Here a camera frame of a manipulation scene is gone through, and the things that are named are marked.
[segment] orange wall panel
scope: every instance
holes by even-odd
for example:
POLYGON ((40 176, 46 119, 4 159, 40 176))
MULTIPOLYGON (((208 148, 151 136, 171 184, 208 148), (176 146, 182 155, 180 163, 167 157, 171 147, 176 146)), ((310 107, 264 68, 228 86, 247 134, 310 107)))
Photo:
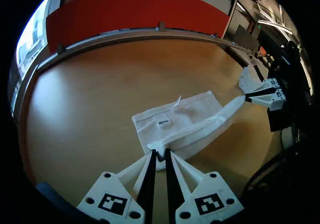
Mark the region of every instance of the orange wall panel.
POLYGON ((48 46, 56 52, 97 34, 124 29, 181 28, 222 36, 229 16, 201 0, 73 0, 46 19, 48 46))

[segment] towel tag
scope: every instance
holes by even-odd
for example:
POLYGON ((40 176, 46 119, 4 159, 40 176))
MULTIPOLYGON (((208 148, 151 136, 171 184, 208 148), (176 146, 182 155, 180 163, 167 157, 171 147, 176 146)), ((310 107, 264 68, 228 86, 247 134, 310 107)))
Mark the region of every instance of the towel tag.
POLYGON ((178 98, 176 103, 173 105, 173 107, 172 107, 173 110, 177 110, 179 108, 180 100, 181 100, 181 96, 178 98))
POLYGON ((165 113, 161 113, 159 115, 156 115, 154 118, 155 118, 159 128, 163 128, 165 126, 168 126, 171 123, 170 119, 168 118, 168 116, 165 113))

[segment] wooden floor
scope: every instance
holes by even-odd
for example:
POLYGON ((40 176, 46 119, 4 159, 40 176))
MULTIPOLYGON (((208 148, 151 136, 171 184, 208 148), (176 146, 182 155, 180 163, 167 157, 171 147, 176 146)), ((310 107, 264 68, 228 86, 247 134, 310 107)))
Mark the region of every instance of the wooden floor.
MULTIPOLYGON (((131 117, 212 90, 222 105, 242 95, 242 71, 215 44, 150 40, 117 44, 71 58, 42 74, 27 121, 36 181, 77 206, 103 171, 119 172, 144 153, 131 117)), ((245 103, 234 124, 189 163, 218 171, 239 195, 279 148, 266 108, 245 103)), ((154 223, 168 221, 165 172, 156 176, 154 223)))

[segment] white towel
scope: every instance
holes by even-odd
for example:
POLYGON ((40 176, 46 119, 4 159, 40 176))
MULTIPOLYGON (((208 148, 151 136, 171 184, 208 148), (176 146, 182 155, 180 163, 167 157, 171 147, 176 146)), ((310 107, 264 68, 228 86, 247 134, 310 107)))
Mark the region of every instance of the white towel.
POLYGON ((239 87, 244 93, 251 93, 261 86, 261 81, 254 70, 253 65, 245 67, 239 78, 239 87))
MULTIPOLYGON (((156 149, 164 156, 170 148, 182 159, 190 158, 231 125, 230 118, 245 100, 237 97, 222 107, 211 91, 180 98, 132 117, 145 153, 156 149)), ((165 162, 157 161, 157 170, 163 168, 165 162)))

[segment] white plastic bracket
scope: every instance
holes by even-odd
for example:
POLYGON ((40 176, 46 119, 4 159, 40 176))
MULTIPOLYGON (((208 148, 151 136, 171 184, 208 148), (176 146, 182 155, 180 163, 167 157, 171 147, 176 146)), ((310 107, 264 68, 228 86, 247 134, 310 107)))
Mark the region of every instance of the white plastic bracket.
POLYGON ((212 221, 223 221, 244 209, 218 172, 204 174, 173 152, 171 152, 171 160, 185 199, 176 210, 177 224, 209 224, 212 221), (180 168, 198 184, 192 193, 180 168))
POLYGON ((145 211, 128 193, 124 185, 139 175, 133 191, 138 195, 151 159, 152 152, 118 174, 103 172, 82 199, 77 209, 97 220, 110 223, 137 223, 145 221, 145 211))
POLYGON ((251 93, 264 91, 269 88, 275 88, 276 91, 271 94, 252 96, 252 97, 250 97, 251 103, 255 103, 255 104, 259 104, 259 105, 268 107, 271 111, 282 109, 282 106, 283 106, 284 102, 286 101, 286 97, 284 96, 283 91, 280 88, 280 86, 275 78, 264 80, 262 82, 261 86, 259 86, 255 90, 253 90, 251 93))

